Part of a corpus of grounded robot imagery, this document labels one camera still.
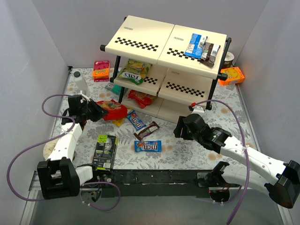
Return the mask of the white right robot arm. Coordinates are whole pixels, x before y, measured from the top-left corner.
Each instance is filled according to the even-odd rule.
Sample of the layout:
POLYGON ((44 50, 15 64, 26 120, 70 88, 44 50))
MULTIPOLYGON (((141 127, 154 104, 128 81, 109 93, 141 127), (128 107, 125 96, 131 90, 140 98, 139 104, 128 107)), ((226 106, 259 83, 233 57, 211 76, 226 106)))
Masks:
POLYGON ((269 197, 278 205, 291 209, 300 195, 300 164, 290 160, 286 163, 251 148, 230 132, 209 127, 198 114, 180 116, 174 129, 176 138, 193 140, 207 150, 232 158, 243 165, 249 165, 250 172, 223 167, 221 179, 229 184, 242 184, 249 179, 249 187, 269 197))

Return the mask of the red gummy candy bag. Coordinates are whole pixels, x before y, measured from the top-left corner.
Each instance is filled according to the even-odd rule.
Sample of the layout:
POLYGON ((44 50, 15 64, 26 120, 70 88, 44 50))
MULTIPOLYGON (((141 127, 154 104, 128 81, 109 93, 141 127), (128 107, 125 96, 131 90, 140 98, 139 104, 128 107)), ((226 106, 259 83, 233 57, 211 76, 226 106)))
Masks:
POLYGON ((123 119, 128 114, 128 109, 113 99, 110 101, 98 101, 96 103, 109 112, 103 118, 105 121, 123 119))

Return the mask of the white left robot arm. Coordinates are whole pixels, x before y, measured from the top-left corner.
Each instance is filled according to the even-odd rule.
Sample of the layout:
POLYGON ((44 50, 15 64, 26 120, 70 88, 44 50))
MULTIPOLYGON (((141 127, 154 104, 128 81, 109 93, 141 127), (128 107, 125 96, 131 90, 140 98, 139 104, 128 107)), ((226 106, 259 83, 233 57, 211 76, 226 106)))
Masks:
POLYGON ((69 95, 67 101, 68 108, 60 116, 57 143, 47 159, 37 165, 41 191, 47 200, 77 196, 80 187, 92 179, 92 166, 74 167, 74 152, 86 122, 97 122, 108 115, 107 110, 84 94, 69 95))

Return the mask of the green Fox's candy bag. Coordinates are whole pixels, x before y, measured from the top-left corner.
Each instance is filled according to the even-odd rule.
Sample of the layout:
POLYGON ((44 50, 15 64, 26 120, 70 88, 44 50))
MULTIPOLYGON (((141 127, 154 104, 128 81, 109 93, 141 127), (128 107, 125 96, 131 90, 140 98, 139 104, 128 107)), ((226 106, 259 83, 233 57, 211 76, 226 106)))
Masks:
POLYGON ((144 82, 151 67, 151 63, 128 59, 127 63, 118 73, 118 78, 126 79, 136 85, 140 85, 144 82))

